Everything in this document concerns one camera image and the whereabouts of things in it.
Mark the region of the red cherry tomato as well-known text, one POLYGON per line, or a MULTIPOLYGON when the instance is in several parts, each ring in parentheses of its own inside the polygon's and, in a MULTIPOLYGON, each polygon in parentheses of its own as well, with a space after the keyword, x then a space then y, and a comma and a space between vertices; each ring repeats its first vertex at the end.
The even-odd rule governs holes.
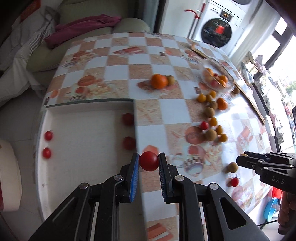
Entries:
POLYGON ((234 177, 234 178, 232 178, 232 179, 230 180, 230 186, 232 186, 232 187, 237 187, 238 184, 239 184, 239 178, 234 177))
POLYGON ((139 165, 145 171, 152 172, 158 169, 159 158, 155 153, 151 151, 143 152, 139 157, 139 165))

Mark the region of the red plastic bucket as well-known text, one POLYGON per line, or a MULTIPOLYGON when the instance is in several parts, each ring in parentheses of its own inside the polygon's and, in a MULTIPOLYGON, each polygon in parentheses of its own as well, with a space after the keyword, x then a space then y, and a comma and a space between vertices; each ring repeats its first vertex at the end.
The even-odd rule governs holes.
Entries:
POLYGON ((281 200, 282 191, 278 188, 273 187, 271 195, 272 195, 272 198, 277 198, 277 199, 281 200))

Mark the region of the dark cherry tomato tray lower right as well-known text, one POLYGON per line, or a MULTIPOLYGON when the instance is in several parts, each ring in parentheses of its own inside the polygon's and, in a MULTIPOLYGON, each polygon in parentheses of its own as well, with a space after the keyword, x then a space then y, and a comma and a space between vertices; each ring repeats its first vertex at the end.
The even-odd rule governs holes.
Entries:
POLYGON ((129 151, 134 150, 136 147, 135 139, 133 137, 125 137, 123 139, 123 147, 129 151))

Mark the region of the dark cherry tomato tray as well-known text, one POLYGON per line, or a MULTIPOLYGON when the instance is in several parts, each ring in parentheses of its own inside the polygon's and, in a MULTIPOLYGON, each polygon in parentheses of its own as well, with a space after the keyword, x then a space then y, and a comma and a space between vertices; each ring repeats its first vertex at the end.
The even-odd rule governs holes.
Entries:
POLYGON ((135 139, 133 137, 125 137, 123 139, 123 147, 129 151, 134 150, 136 147, 135 139))
POLYGON ((131 113, 125 113, 122 115, 122 122, 125 126, 134 125, 134 116, 131 113))

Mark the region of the dark cherry tomato tray upper right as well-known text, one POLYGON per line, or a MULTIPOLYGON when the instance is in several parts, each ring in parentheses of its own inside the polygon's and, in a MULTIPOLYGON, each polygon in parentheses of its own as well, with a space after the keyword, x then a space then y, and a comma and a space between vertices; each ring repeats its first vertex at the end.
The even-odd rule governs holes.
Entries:
POLYGON ((125 113, 122 115, 122 122, 125 126, 134 125, 134 116, 131 113, 125 113))

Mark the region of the white shallow tray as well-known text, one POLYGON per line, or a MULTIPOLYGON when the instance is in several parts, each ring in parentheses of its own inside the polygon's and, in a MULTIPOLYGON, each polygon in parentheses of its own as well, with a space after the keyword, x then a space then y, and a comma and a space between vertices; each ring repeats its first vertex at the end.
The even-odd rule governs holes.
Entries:
POLYGON ((130 99, 106 99, 45 108, 36 150, 44 221, 31 240, 146 240, 139 180, 134 202, 129 198, 137 151, 123 147, 125 137, 135 137, 134 126, 122 122, 133 107, 130 99))

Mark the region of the brown longan cluster lower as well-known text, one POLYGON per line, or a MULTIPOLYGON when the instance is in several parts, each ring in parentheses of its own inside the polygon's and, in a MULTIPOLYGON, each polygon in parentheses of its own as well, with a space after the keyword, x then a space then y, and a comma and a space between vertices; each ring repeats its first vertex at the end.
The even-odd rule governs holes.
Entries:
POLYGON ((215 116, 215 109, 211 107, 205 108, 204 115, 208 118, 212 118, 213 116, 215 116))

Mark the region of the brown longan cluster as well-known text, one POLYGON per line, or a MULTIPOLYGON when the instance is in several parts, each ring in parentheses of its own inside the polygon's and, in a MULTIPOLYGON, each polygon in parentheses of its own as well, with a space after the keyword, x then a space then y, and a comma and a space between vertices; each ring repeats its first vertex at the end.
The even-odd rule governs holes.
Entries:
POLYGON ((210 107, 210 108, 212 108, 212 109, 214 109, 214 110, 217 110, 217 109, 218 109, 218 104, 217 104, 217 102, 215 102, 215 101, 211 101, 211 102, 209 103, 208 107, 210 107))
POLYGON ((208 118, 212 118, 213 116, 215 116, 215 109, 211 107, 205 108, 204 115, 208 118))

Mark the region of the brown longan cluster middle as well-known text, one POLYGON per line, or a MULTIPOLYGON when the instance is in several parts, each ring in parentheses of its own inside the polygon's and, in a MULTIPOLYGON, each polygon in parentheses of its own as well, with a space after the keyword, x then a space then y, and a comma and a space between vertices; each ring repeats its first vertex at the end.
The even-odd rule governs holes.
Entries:
POLYGON ((217 102, 215 102, 215 101, 211 101, 211 102, 209 103, 208 107, 210 107, 210 108, 212 108, 212 109, 214 109, 214 110, 217 110, 217 109, 218 109, 218 104, 217 104, 217 102))

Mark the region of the large orange mandarin on table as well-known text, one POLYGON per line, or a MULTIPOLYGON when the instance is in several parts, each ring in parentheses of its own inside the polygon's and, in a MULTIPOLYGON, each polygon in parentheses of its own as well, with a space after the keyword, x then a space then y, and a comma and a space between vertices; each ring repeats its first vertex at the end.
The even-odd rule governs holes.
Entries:
POLYGON ((154 74, 151 77, 150 83, 154 89, 163 89, 168 86, 168 79, 165 75, 154 74))

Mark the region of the brown longan beside mandarin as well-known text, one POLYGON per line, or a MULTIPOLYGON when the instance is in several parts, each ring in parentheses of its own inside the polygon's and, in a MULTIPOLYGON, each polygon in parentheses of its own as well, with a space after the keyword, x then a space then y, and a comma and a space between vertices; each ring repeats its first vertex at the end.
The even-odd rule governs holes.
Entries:
POLYGON ((175 84, 175 78, 172 75, 166 76, 167 81, 168 81, 168 86, 174 85, 175 84))

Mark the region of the red cherry tomato tray left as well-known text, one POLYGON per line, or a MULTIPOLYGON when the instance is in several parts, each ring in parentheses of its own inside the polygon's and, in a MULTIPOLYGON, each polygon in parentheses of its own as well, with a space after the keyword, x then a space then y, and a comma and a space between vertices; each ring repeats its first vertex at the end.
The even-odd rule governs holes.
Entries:
POLYGON ((50 141, 53 138, 53 132, 52 131, 46 131, 44 134, 44 139, 46 141, 50 141))

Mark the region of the clear glass fruit bowl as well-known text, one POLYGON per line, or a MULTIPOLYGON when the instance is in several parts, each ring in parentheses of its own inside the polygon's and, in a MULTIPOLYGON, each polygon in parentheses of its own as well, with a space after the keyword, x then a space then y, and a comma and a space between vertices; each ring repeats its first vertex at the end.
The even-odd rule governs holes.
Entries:
POLYGON ((200 79, 210 89, 217 92, 229 92, 234 87, 234 78, 225 68, 213 58, 201 61, 200 79))

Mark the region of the wooden back scratcher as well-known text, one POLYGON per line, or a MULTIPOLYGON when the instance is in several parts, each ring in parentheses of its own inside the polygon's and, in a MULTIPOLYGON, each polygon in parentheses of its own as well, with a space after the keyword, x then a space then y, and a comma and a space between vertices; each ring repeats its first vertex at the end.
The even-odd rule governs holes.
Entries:
POLYGON ((235 81, 233 76, 229 73, 229 68, 224 67, 214 58, 210 58, 200 50, 197 49, 197 43, 191 44, 191 50, 201 57, 201 70, 200 79, 210 89, 215 90, 218 93, 228 93, 234 88, 239 89, 245 100, 248 102, 251 109, 255 112, 260 122, 265 125, 265 119, 258 110, 252 99, 249 98, 247 93, 242 87, 235 81))

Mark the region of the green sofa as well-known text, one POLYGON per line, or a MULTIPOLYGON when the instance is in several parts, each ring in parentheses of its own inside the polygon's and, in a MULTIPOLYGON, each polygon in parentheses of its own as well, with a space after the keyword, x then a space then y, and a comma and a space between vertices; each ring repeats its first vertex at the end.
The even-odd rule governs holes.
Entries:
POLYGON ((27 70, 41 73, 57 69, 65 59, 86 62, 86 51, 95 48, 95 41, 105 39, 114 33, 149 32, 150 28, 137 17, 138 1, 62 1, 59 6, 59 24, 67 24, 88 16, 120 16, 114 27, 105 27, 74 37, 60 46, 49 49, 46 42, 41 44, 29 58, 27 70))

